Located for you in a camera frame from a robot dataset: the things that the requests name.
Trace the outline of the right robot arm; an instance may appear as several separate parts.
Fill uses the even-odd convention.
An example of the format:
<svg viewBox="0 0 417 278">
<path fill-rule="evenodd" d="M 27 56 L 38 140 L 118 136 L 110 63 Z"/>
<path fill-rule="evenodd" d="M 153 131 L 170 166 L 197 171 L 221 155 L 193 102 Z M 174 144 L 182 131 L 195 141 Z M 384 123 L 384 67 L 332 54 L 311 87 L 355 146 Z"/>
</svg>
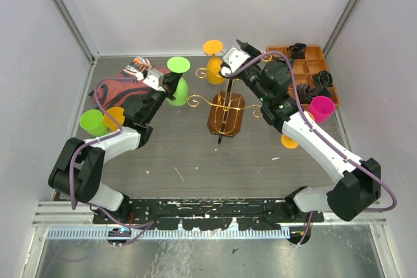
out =
<svg viewBox="0 0 417 278">
<path fill-rule="evenodd" d="M 275 52 L 278 59 L 258 64 L 265 57 L 247 42 L 230 48 L 222 56 L 220 74 L 239 78 L 261 101 L 260 112 L 267 124 L 299 144 L 327 173 L 332 185 L 301 187 L 285 198 L 287 217 L 302 221 L 309 212 L 332 212 L 344 221 L 376 202 L 381 195 L 381 166 L 373 158 L 364 160 L 328 135 L 308 112 L 297 94 L 289 94 L 295 75 L 289 59 Z"/>
</svg>

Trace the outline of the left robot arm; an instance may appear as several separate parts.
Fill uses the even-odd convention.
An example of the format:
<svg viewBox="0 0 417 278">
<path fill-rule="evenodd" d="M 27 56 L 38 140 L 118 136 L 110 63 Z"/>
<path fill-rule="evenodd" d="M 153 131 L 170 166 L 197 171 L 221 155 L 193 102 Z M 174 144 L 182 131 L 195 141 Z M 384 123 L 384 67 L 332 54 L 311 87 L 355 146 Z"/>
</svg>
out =
<svg viewBox="0 0 417 278">
<path fill-rule="evenodd" d="M 180 73 L 151 68 L 144 74 L 99 81 L 98 88 L 108 81 L 141 86 L 135 94 L 123 91 L 124 122 L 117 123 L 114 132 L 85 141 L 75 137 L 66 141 L 48 178 L 49 187 L 68 195 L 73 208 L 81 202 L 103 210 L 115 223 L 127 221 L 132 213 L 130 199 L 102 183 L 104 164 L 148 142 L 153 131 L 150 121 L 165 99 L 175 99 L 181 77 Z"/>
</svg>

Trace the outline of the pink wine glass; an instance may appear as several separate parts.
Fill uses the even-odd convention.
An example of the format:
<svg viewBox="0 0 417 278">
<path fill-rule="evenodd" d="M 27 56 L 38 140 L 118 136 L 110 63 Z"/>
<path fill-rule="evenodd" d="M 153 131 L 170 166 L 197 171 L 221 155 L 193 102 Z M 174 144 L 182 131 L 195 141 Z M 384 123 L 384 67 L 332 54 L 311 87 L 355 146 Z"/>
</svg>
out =
<svg viewBox="0 0 417 278">
<path fill-rule="evenodd" d="M 335 110 L 335 103 L 326 96 L 316 96 L 308 107 L 308 112 L 313 115 L 316 123 L 326 121 Z"/>
</svg>

